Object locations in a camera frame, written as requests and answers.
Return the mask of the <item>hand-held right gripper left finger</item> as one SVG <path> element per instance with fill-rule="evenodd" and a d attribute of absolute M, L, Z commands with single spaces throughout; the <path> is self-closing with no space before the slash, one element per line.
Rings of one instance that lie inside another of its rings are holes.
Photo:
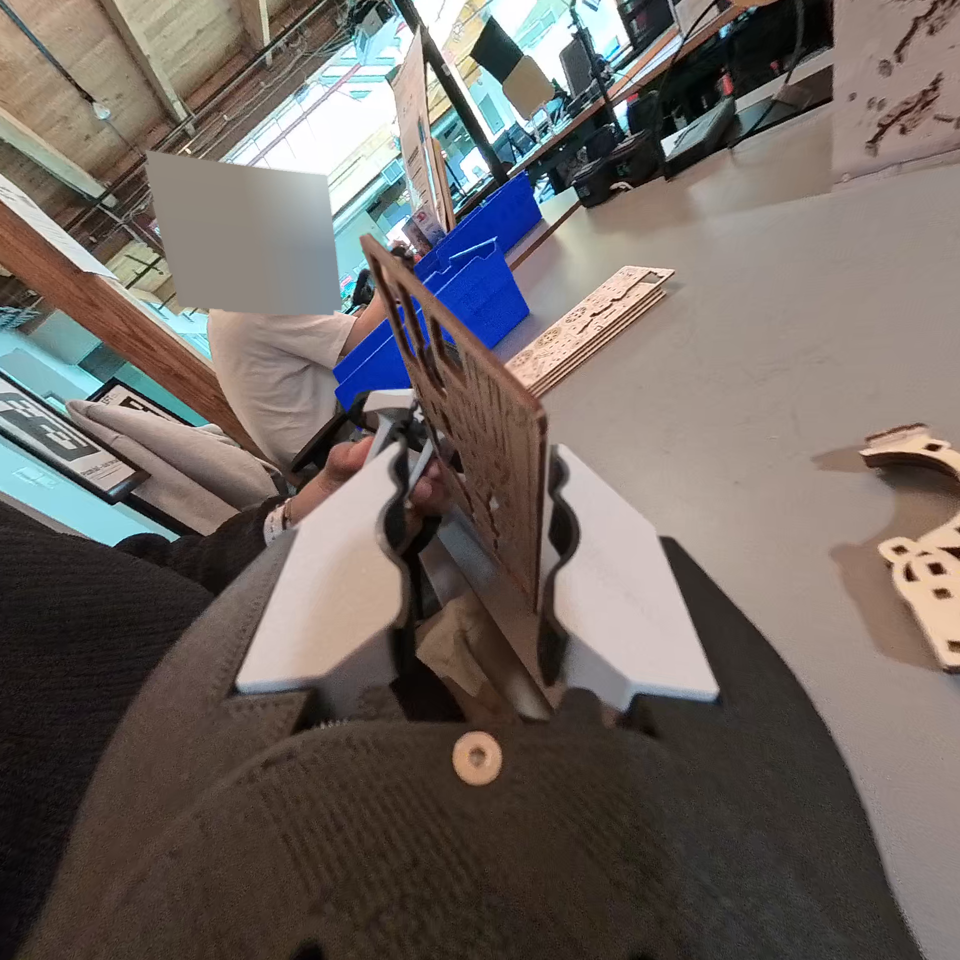
<path fill-rule="evenodd" d="M 314 692 L 324 714 L 345 719 L 397 677 L 411 582 L 392 536 L 405 533 L 408 475 L 407 444 L 385 445 L 296 525 L 237 693 Z"/>

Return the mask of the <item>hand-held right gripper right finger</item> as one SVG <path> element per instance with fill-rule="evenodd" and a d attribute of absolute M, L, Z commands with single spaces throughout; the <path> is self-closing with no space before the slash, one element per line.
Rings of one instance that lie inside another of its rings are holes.
<path fill-rule="evenodd" d="M 720 689 L 655 526 L 564 444 L 545 499 L 536 658 L 548 688 L 624 717 L 651 695 L 714 704 Z"/>

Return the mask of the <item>laser-cut wooden part sheet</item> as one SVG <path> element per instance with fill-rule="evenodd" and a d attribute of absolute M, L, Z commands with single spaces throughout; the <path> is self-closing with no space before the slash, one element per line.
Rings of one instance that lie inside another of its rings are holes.
<path fill-rule="evenodd" d="M 371 235 L 361 246 L 453 503 L 496 570 L 538 615 L 547 482 L 546 411 L 481 340 Z"/>

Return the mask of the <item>assembled layered wooden part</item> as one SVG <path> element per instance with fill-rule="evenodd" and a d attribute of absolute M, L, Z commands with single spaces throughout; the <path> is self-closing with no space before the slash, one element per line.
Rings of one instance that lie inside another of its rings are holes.
<path fill-rule="evenodd" d="M 914 466 L 959 481 L 959 452 L 924 423 L 865 438 L 860 451 L 872 470 Z M 911 611 L 938 666 L 959 672 L 959 514 L 918 537 L 893 536 L 876 547 L 892 585 Z"/>

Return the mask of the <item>person's left forearm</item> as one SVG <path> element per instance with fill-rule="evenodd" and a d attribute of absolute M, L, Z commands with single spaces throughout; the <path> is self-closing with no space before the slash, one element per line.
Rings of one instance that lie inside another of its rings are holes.
<path fill-rule="evenodd" d="M 106 546 L 2 504 L 1 956 L 42 908 L 93 771 L 151 672 L 280 528 L 282 499 L 208 535 Z"/>

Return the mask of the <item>grey desk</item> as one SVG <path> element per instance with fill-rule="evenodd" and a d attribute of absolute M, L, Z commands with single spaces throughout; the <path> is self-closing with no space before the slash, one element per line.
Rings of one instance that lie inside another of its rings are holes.
<path fill-rule="evenodd" d="M 516 272 L 518 351 L 625 265 L 663 302 L 545 399 L 570 447 L 676 539 L 798 676 L 845 755 L 928 958 L 958 958 L 958 676 L 880 542 L 957 509 L 937 472 L 876 473 L 864 440 L 958 444 L 958 166 L 653 232 L 667 185 L 572 216 Z"/>

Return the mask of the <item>person's left hand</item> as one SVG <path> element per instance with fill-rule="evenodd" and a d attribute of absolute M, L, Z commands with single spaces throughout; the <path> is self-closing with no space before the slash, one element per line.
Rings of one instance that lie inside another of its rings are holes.
<path fill-rule="evenodd" d="M 287 501 L 284 515 L 295 526 L 358 474 L 369 457 L 373 437 L 335 445 L 322 470 Z M 450 509 L 451 497 L 442 465 L 431 458 L 409 495 L 410 510 L 418 518 L 439 517 Z"/>

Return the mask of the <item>blue plastic bin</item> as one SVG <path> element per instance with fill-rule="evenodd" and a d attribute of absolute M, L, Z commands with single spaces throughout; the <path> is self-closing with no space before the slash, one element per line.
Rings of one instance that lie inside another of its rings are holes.
<path fill-rule="evenodd" d="M 529 315 L 529 307 L 496 238 L 436 267 L 422 260 L 415 272 L 430 291 L 484 345 L 491 349 Z M 335 398 L 349 409 L 368 391 L 405 389 L 411 384 L 388 320 L 383 320 L 333 370 Z"/>
<path fill-rule="evenodd" d="M 493 239 L 506 254 L 543 219 L 530 176 L 522 171 L 497 188 L 433 246 L 416 264 L 415 274 L 426 282 L 435 273 L 447 270 L 455 255 Z"/>

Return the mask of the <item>stack of wooden kit boards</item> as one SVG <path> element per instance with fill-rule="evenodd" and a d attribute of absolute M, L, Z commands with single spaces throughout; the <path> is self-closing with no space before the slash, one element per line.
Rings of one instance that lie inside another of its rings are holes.
<path fill-rule="evenodd" d="M 541 398 L 666 294 L 674 270 L 625 266 L 515 354 L 506 369 Z"/>

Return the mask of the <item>grey hooded sweatshirt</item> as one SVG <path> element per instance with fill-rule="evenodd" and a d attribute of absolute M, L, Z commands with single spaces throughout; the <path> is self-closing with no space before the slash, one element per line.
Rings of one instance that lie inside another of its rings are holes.
<path fill-rule="evenodd" d="M 137 498 L 198 534 L 289 492 L 275 466 L 217 427 L 87 400 L 69 400 L 66 410 L 75 426 L 149 474 Z"/>

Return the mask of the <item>black framed marker sign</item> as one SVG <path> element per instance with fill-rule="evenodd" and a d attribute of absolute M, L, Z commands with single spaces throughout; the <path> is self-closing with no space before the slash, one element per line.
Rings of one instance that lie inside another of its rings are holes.
<path fill-rule="evenodd" d="M 1 433 L 110 505 L 125 501 L 151 478 L 6 373 L 1 374 Z"/>
<path fill-rule="evenodd" d="M 151 399 L 142 391 L 129 386 L 117 377 L 107 380 L 98 390 L 90 393 L 86 400 L 104 406 L 150 413 L 168 422 L 193 426 L 191 421 L 169 410 L 162 403 Z"/>

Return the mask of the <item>standing cardboard poster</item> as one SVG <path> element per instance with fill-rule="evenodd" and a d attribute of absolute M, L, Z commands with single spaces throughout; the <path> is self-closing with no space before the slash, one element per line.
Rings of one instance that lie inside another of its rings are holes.
<path fill-rule="evenodd" d="M 422 30 L 416 29 L 390 82 L 414 222 L 431 244 L 456 226 L 446 164 L 431 133 Z"/>

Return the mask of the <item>wooden beam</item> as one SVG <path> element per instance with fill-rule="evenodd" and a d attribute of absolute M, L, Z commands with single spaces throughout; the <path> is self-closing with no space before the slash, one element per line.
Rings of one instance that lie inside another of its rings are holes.
<path fill-rule="evenodd" d="M 115 281 L 83 271 L 6 205 L 1 208 L 1 262 L 28 288 L 219 426 L 243 449 L 261 454 L 234 415 L 208 359 Z"/>

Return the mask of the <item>black equipment case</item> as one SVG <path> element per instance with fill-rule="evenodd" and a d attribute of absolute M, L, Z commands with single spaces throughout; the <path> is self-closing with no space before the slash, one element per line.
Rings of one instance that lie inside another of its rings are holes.
<path fill-rule="evenodd" d="M 606 156 L 582 166 L 574 175 L 571 187 L 581 207 L 594 209 L 615 194 L 643 186 L 661 177 L 665 170 L 661 141 L 652 129 L 632 134 Z"/>

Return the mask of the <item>black and beige panel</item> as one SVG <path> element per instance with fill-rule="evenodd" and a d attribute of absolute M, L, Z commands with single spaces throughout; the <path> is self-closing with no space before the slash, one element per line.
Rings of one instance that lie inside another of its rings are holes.
<path fill-rule="evenodd" d="M 496 18 L 486 19 L 468 54 L 496 79 L 524 121 L 531 122 L 554 100 L 553 81 L 533 56 L 522 51 Z"/>

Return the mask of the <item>white paper notice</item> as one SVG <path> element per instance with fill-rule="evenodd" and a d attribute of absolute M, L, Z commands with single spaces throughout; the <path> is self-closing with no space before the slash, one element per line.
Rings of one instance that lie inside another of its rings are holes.
<path fill-rule="evenodd" d="M 35 241 L 46 255 L 57 254 L 81 273 L 100 277 L 121 287 L 117 276 L 95 256 L 51 219 L 38 204 L 5 175 L 1 176 L 2 265 L 7 267 L 7 254 L 26 251 L 27 241 Z"/>

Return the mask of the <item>black metal post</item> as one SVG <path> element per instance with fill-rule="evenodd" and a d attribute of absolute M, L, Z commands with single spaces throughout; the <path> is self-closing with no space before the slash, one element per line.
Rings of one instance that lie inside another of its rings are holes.
<path fill-rule="evenodd" d="M 462 121 L 462 125 L 486 162 L 490 176 L 497 186 L 504 186 L 509 180 L 508 169 L 497 156 L 491 139 L 486 133 L 485 127 L 481 124 L 481 117 L 478 115 L 473 101 L 466 95 L 462 81 L 457 78 L 453 69 L 443 57 L 440 48 L 433 40 L 417 11 L 415 3 L 413 1 L 395 1 L 393 3 L 410 30 L 419 34 L 425 62 L 433 70 L 439 85 Z"/>

